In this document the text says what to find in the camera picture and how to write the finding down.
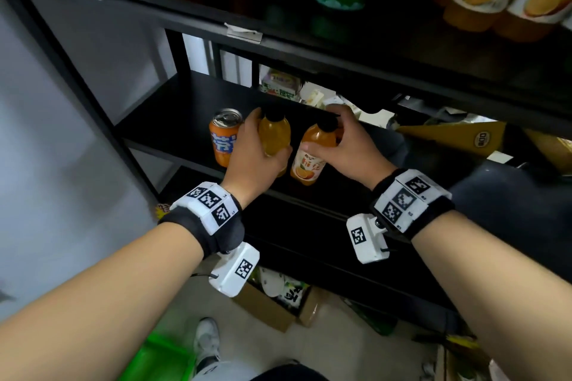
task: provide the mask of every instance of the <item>cable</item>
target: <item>cable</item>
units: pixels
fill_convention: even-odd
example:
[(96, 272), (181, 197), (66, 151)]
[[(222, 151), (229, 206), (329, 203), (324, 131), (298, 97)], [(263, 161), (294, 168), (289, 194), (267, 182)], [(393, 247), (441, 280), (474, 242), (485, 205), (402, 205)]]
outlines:
[(195, 273), (195, 274), (191, 274), (191, 277), (197, 277), (197, 276), (208, 276), (211, 279), (218, 279), (218, 276), (216, 274), (212, 274), (212, 273)]

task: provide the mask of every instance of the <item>white sneaker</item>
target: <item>white sneaker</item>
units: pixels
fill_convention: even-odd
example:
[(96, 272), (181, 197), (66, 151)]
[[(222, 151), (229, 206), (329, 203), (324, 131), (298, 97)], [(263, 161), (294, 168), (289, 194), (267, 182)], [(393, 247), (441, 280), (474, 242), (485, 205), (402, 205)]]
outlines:
[(212, 318), (203, 318), (198, 323), (195, 342), (193, 343), (193, 349), (197, 356), (197, 363), (195, 364), (197, 372), (220, 361), (219, 347), (220, 336), (216, 321)]

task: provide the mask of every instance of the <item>green basket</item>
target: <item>green basket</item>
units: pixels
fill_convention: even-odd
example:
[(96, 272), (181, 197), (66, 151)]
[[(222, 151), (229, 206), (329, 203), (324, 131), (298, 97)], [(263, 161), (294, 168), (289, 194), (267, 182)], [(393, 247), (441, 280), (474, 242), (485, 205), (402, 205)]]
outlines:
[(151, 333), (118, 381), (187, 381), (194, 368), (192, 353)]

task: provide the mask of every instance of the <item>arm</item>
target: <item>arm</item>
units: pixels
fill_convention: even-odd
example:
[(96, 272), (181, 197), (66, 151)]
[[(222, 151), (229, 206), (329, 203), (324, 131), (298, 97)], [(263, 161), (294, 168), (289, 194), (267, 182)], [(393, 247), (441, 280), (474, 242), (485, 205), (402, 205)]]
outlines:
[[(259, 110), (239, 130), (223, 188), (243, 208), (291, 152), (266, 157)], [(184, 227), (162, 223), (0, 324), (0, 380), (113, 380), (203, 259)]]
[[(348, 108), (328, 110), (341, 115), (340, 145), (305, 150), (373, 189), (396, 167)], [(456, 211), (432, 221), (412, 244), (511, 381), (570, 379), (572, 285)]]

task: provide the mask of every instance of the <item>wristband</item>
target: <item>wristband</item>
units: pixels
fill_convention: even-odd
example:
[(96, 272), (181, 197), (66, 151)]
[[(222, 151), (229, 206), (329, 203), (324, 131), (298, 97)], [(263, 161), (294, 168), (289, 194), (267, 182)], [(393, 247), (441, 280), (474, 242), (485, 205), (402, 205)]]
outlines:
[(449, 191), (414, 169), (397, 169), (372, 193), (372, 212), (386, 228), (396, 228), (408, 240), (440, 215), (455, 209)]
[(206, 258), (240, 245), (244, 239), (241, 212), (233, 195), (214, 182), (202, 182), (174, 202), (159, 224), (177, 223), (186, 228), (199, 242)]

